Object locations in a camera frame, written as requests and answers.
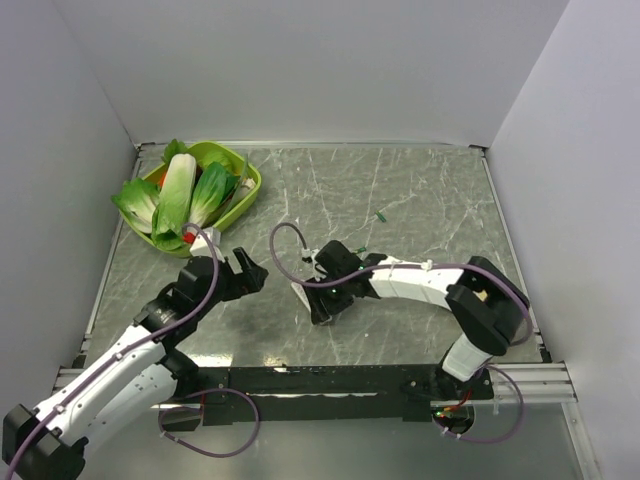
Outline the beige remote control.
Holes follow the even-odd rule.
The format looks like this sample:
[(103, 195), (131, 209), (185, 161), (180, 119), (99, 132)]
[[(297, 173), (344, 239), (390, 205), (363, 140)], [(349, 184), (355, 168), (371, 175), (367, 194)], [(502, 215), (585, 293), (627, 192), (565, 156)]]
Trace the beige remote control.
[(291, 289), (293, 290), (293, 292), (295, 293), (295, 295), (297, 296), (297, 298), (299, 299), (299, 301), (302, 303), (302, 305), (304, 306), (304, 308), (308, 311), (311, 312), (311, 305), (310, 305), (310, 301), (309, 298), (304, 290), (304, 287), (298, 283), (294, 283), (292, 282), (290, 284)]

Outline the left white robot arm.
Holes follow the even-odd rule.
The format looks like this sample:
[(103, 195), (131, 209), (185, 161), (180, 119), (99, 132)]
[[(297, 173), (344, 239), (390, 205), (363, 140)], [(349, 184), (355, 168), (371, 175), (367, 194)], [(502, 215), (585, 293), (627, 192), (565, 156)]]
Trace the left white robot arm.
[(261, 291), (268, 277), (243, 248), (233, 253), (238, 271), (211, 253), (190, 258), (81, 375), (32, 409), (14, 407), (3, 420), (6, 476), (76, 479), (90, 450), (152, 405), (197, 396), (199, 368), (179, 344), (214, 306)]

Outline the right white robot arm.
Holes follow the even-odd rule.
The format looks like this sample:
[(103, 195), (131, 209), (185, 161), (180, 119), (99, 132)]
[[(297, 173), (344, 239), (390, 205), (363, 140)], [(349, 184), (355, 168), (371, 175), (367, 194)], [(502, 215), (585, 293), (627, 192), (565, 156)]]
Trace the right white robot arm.
[(459, 398), (472, 377), (494, 357), (524, 343), (522, 324), (531, 333), (530, 302), (488, 259), (473, 256), (462, 264), (409, 262), (370, 253), (361, 258), (332, 240), (308, 256), (315, 276), (292, 289), (314, 325), (330, 322), (357, 298), (404, 299), (448, 310), (461, 334), (441, 360), (438, 390)]

